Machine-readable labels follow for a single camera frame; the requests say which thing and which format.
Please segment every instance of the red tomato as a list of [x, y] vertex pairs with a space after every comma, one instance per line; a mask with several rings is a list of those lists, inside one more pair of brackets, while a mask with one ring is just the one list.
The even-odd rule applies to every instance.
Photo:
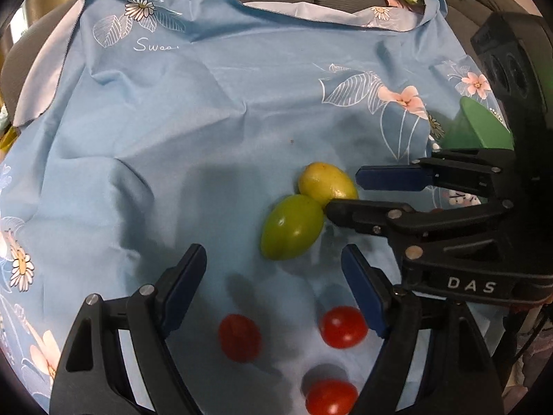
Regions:
[[347, 415], [357, 396], [357, 389], [349, 382], [329, 379], [311, 388], [305, 408], [311, 415]]
[[361, 343], [369, 331], [359, 309], [350, 306], [329, 310], [321, 320], [319, 329], [328, 346], [341, 350]]
[[225, 355], [234, 362], [255, 360], [261, 352], [261, 333], [244, 315], [227, 315], [219, 325], [219, 342]]

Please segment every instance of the blue fabric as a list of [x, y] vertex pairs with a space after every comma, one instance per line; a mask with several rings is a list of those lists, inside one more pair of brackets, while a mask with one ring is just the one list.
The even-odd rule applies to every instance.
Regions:
[[[460, 94], [472, 91], [463, 79], [480, 75], [443, 18], [443, 0], [427, 0], [405, 33], [238, 0], [146, 1], [154, 13], [138, 20], [146, 3], [86, 0], [51, 106], [0, 170], [2, 349], [48, 408], [57, 348], [84, 298], [129, 295], [200, 243], [207, 272], [169, 346], [206, 413], [305, 414], [302, 379], [320, 364], [343, 369], [360, 389], [380, 339], [371, 331], [353, 349], [332, 350], [317, 319], [355, 305], [339, 263], [348, 243], [400, 281], [385, 239], [327, 222], [308, 253], [275, 263], [259, 252], [261, 229], [311, 162], [353, 177], [363, 165], [428, 153], [428, 118], [446, 130]], [[432, 131], [438, 140], [435, 123]], [[434, 188], [360, 196], [420, 210], [449, 204]], [[260, 327], [253, 364], [220, 350], [217, 328], [228, 313]], [[493, 319], [480, 316], [483, 331]], [[403, 407], [416, 394], [428, 333], [419, 340]], [[137, 398], [148, 404], [143, 391]]]

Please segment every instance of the green plastic object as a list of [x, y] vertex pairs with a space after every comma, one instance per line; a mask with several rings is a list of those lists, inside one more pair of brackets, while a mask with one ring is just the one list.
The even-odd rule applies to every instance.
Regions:
[[476, 100], [463, 96], [461, 110], [440, 142], [443, 149], [503, 148], [514, 150], [513, 135]]

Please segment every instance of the lemon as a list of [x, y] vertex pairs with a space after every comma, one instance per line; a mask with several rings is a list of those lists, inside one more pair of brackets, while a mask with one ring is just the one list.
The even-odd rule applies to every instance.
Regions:
[[317, 201], [324, 209], [334, 199], [356, 200], [357, 189], [349, 176], [332, 164], [314, 162], [305, 167], [298, 180], [302, 195]]
[[302, 255], [319, 237], [324, 220], [321, 206], [313, 199], [304, 195], [285, 198], [265, 220], [262, 254], [271, 260]]

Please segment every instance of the silver rivet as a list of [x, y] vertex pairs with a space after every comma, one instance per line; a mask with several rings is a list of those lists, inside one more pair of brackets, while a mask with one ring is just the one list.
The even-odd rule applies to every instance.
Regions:
[[417, 260], [422, 257], [422, 248], [417, 245], [411, 245], [405, 250], [405, 257], [410, 260]]
[[98, 295], [96, 293], [93, 293], [92, 295], [88, 295], [85, 301], [89, 306], [93, 306], [98, 302], [98, 299]]
[[388, 212], [388, 218], [391, 220], [397, 220], [399, 217], [402, 216], [402, 211], [399, 209], [392, 209], [390, 212]]
[[146, 285], [143, 285], [142, 287], [140, 287], [140, 295], [142, 296], [148, 296], [148, 295], [151, 295], [152, 293], [154, 293], [154, 290], [156, 288], [151, 285], [151, 284], [146, 284]]
[[394, 295], [396, 296], [405, 296], [407, 295], [407, 290], [405, 290], [402, 287], [399, 287], [399, 285], [394, 286]]

